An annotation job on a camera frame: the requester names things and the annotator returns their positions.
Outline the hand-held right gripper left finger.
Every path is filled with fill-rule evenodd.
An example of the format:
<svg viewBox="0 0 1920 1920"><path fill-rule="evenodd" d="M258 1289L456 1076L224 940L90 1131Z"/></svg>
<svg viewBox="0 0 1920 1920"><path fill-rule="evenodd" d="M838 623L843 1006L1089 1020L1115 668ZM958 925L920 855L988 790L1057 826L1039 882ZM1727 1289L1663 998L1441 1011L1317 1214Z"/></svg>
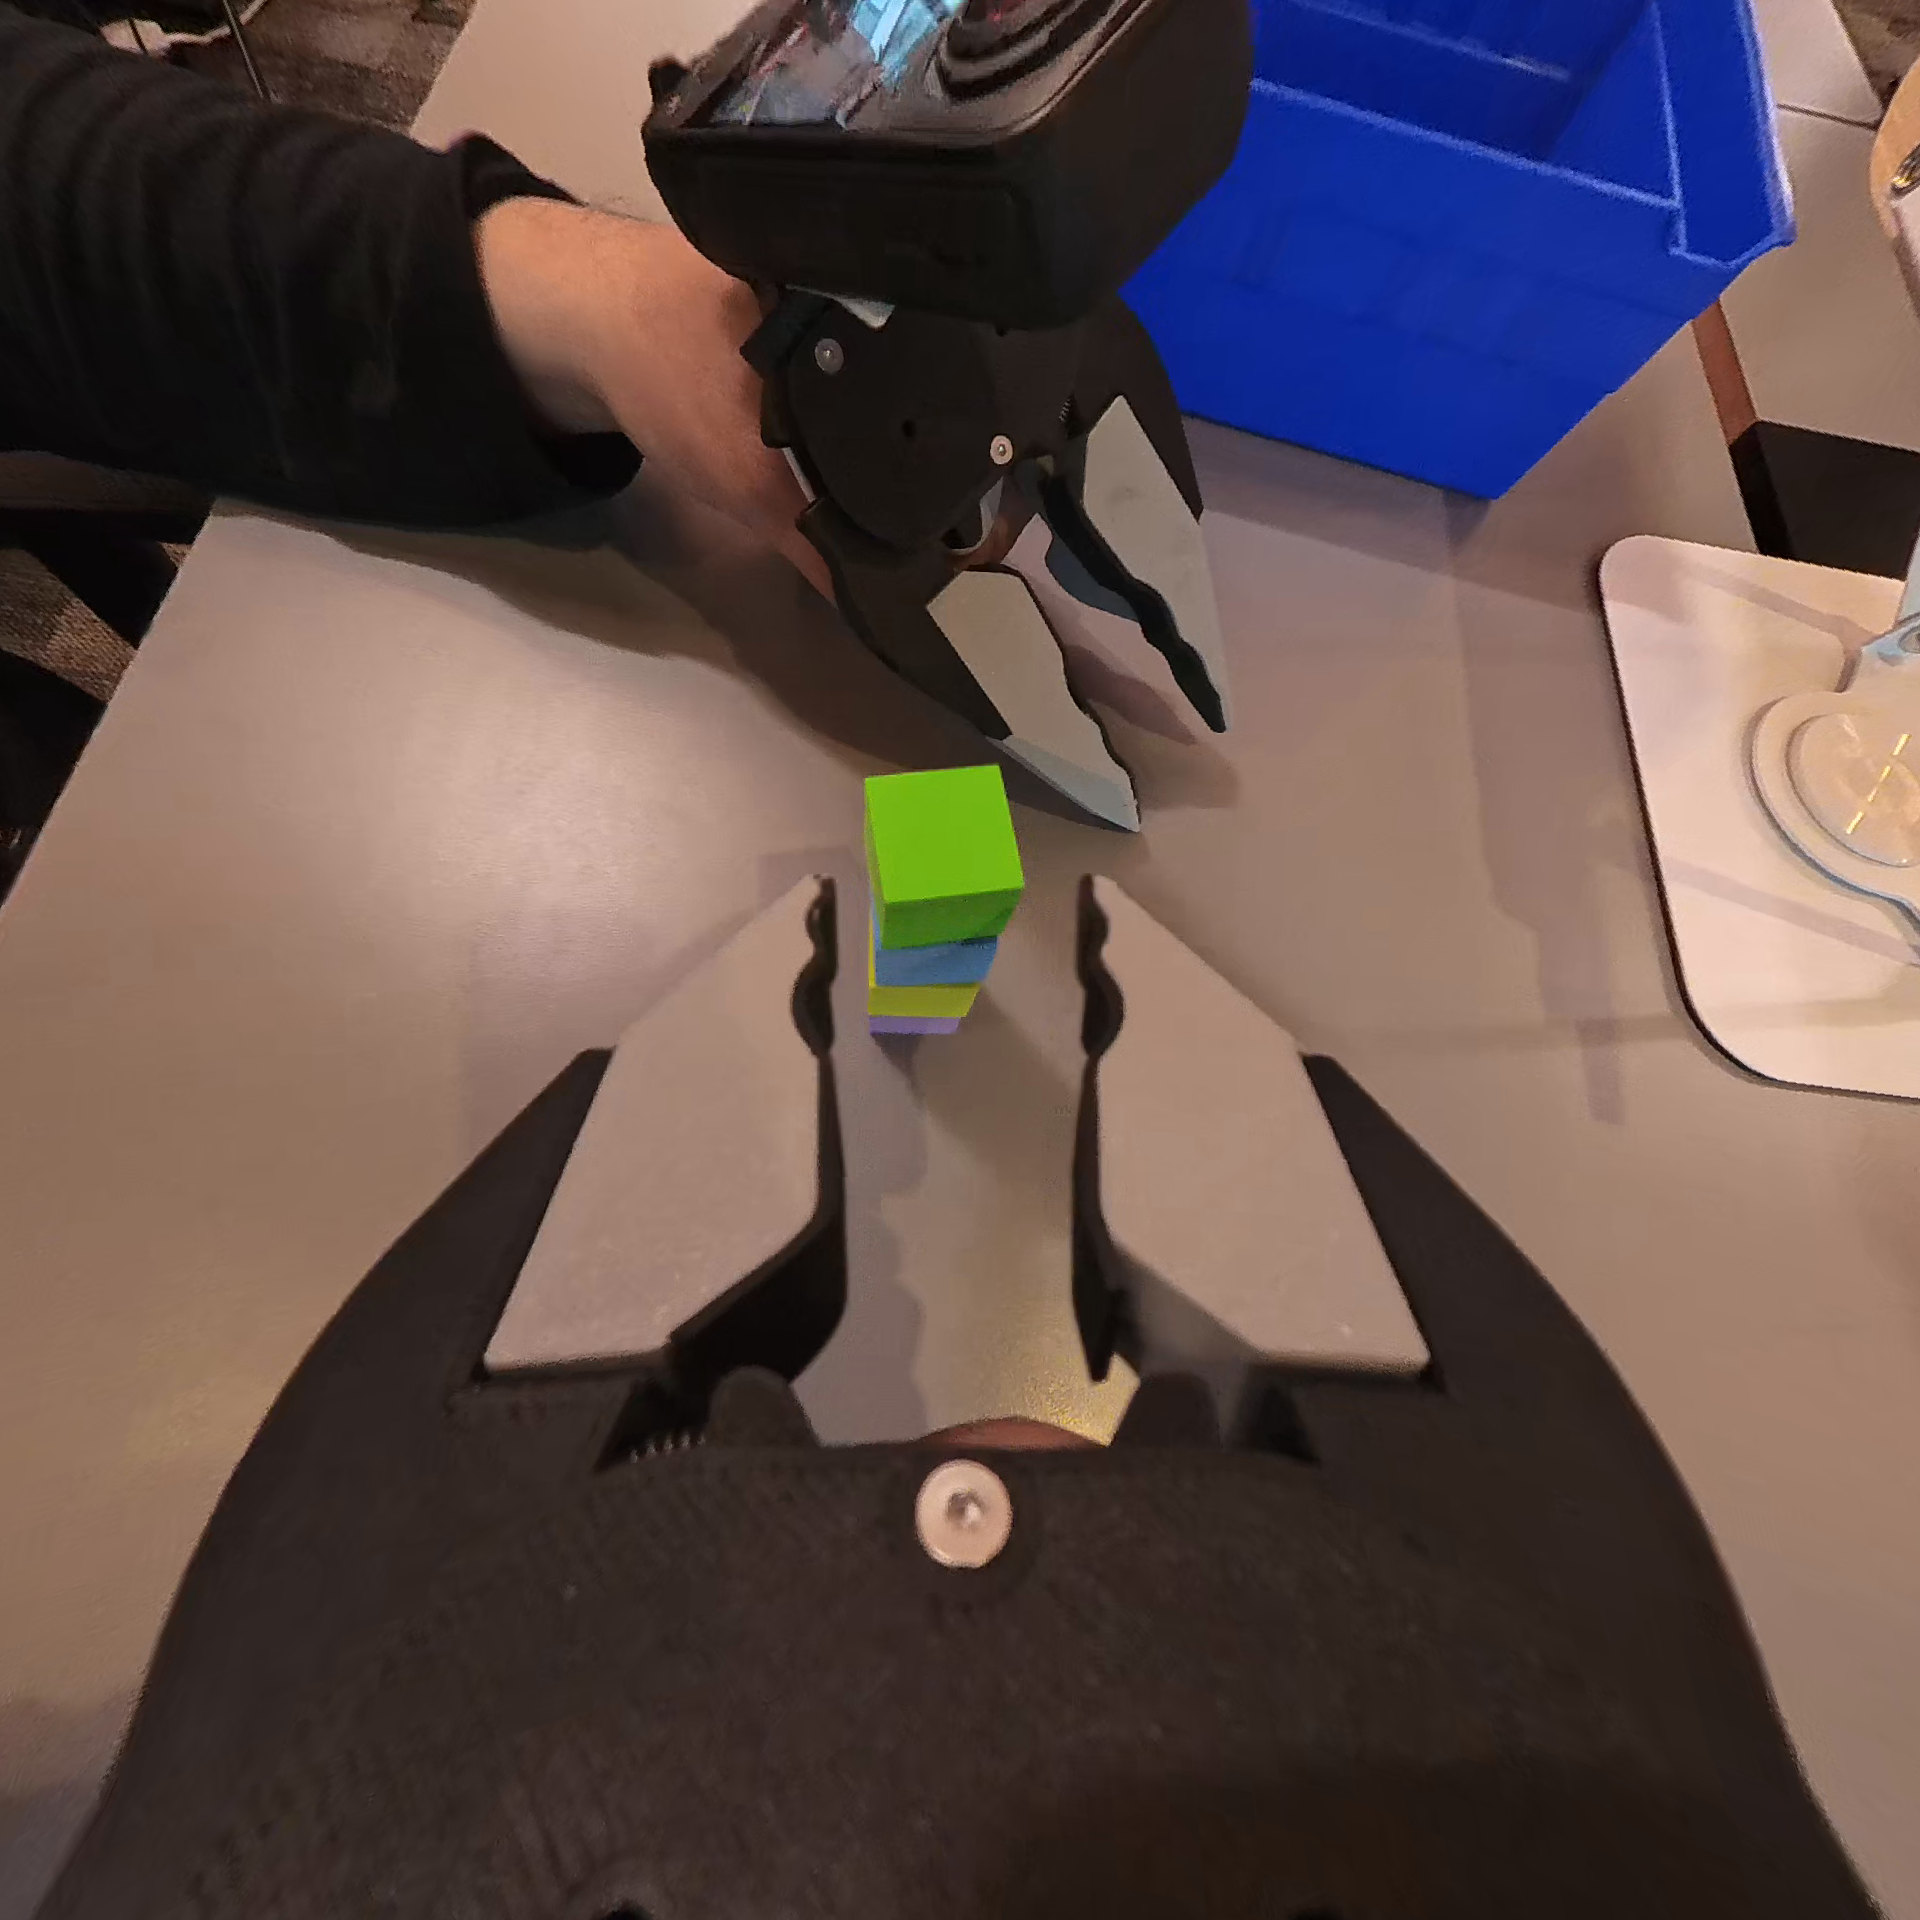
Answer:
<svg viewBox="0 0 1920 1920"><path fill-rule="evenodd" d="M843 1313L834 878L785 882L614 1042L483 1368L809 1371Z"/></svg>

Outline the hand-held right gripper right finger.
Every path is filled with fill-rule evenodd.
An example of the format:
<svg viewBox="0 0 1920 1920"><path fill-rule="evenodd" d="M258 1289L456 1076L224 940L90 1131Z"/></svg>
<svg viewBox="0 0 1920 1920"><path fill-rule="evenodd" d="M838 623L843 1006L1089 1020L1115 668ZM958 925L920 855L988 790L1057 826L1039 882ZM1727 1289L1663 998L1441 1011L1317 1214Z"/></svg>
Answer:
<svg viewBox="0 0 1920 1920"><path fill-rule="evenodd" d="M1089 1371L1423 1371L1430 1344L1299 1035L1115 878L1071 891L1071 976L1065 1305Z"/></svg>

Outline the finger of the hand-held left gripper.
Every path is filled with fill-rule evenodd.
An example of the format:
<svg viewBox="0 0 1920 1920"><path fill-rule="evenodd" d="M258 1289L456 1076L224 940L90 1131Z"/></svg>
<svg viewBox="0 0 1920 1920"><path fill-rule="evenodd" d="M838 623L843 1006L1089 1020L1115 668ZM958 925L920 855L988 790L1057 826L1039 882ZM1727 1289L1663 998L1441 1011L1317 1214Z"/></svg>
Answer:
<svg viewBox="0 0 1920 1920"><path fill-rule="evenodd" d="M1089 823L1140 835L1140 790L1097 721L1071 697L1063 634L1031 577L954 570L926 615L995 711L988 738Z"/></svg>
<svg viewBox="0 0 1920 1920"><path fill-rule="evenodd" d="M1200 518L1123 392L1039 463L1048 570L1123 615L1210 730L1231 727L1229 640Z"/></svg>

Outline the green foam cube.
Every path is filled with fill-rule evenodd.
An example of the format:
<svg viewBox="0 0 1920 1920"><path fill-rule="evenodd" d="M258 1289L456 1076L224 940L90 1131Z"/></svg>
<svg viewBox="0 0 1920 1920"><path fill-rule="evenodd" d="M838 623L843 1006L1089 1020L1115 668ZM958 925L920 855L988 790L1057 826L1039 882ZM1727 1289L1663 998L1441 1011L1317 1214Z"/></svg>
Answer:
<svg viewBox="0 0 1920 1920"><path fill-rule="evenodd" d="M874 949L995 940L1023 905L1023 855L995 765L865 781Z"/></svg>

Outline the yellow foam cube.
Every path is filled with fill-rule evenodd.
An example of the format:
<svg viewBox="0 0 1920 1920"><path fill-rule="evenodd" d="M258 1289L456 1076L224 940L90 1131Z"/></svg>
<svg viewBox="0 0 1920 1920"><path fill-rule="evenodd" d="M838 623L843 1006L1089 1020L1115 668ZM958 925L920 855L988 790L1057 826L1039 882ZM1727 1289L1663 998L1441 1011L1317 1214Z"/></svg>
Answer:
<svg viewBox="0 0 1920 1920"><path fill-rule="evenodd" d="M898 1011L898 1020L964 1020L980 998L980 977L908 977L887 983L874 977L882 949L871 949L871 993L865 1011Z"/></svg>

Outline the blue foam cube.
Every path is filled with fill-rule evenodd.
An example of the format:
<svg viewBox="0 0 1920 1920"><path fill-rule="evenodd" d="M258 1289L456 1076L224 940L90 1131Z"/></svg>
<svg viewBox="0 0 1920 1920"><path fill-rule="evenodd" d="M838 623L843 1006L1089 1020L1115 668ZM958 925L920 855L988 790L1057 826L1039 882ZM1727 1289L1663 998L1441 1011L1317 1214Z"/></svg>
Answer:
<svg viewBox="0 0 1920 1920"><path fill-rule="evenodd" d="M995 936L1008 925L1004 897L871 897L871 983L926 993L980 983L989 976Z"/></svg>

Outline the blue plastic bin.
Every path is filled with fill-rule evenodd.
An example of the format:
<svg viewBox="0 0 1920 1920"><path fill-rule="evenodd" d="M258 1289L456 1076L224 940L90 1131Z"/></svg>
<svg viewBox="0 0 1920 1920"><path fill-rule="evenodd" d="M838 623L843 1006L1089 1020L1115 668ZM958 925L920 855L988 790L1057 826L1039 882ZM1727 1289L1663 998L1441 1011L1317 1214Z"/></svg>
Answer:
<svg viewBox="0 0 1920 1920"><path fill-rule="evenodd" d="M1187 419L1508 497L1792 242L1750 0L1257 0L1229 179L1123 282Z"/></svg>

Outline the person's left forearm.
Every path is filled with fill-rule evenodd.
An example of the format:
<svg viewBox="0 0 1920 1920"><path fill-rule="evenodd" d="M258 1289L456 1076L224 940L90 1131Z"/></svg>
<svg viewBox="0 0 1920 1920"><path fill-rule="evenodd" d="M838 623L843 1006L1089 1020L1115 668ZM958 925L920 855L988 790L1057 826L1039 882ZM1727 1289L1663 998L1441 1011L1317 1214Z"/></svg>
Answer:
<svg viewBox="0 0 1920 1920"><path fill-rule="evenodd" d="M501 526L635 481L547 426L475 274L493 143L269 109L4 7L0 448L287 518Z"/></svg>

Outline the person's left hand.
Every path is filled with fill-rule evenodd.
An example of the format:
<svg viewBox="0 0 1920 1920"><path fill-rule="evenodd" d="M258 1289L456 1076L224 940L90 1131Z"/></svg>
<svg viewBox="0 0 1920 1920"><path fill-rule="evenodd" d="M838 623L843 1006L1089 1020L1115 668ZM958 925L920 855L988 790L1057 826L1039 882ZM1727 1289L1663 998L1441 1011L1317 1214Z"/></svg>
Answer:
<svg viewBox="0 0 1920 1920"><path fill-rule="evenodd" d="M743 361L754 294L672 220L506 198L475 214L475 282L534 415L621 430L642 470L775 548L817 601L801 481L761 448L761 376Z"/></svg>

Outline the white document stand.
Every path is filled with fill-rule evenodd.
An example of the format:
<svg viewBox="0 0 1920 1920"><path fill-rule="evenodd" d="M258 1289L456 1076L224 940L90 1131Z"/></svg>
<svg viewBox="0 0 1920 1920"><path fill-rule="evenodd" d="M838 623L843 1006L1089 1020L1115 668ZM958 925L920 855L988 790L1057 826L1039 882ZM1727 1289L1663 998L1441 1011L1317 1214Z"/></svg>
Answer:
<svg viewBox="0 0 1920 1920"><path fill-rule="evenodd" d="M1908 591L1657 536L1598 591L1688 1025L1760 1082L1920 1100Z"/></svg>
<svg viewBox="0 0 1920 1920"><path fill-rule="evenodd" d="M1920 87L1894 87L1876 149L1868 149L1868 204L1920 308Z"/></svg>

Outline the person's dark clothing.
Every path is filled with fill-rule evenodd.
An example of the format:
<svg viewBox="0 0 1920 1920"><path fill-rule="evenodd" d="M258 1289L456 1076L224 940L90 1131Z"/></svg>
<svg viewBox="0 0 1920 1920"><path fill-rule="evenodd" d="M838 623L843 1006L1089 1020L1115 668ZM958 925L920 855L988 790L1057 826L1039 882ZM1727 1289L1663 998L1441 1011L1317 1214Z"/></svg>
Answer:
<svg viewBox="0 0 1920 1920"><path fill-rule="evenodd" d="M210 497L191 481L121 476L90 463L4 463L0 556L39 568L116 640L138 651L170 577L178 548L200 536ZM31 662L4 610L0 662L0 882L22 873L76 754L109 697Z"/></svg>

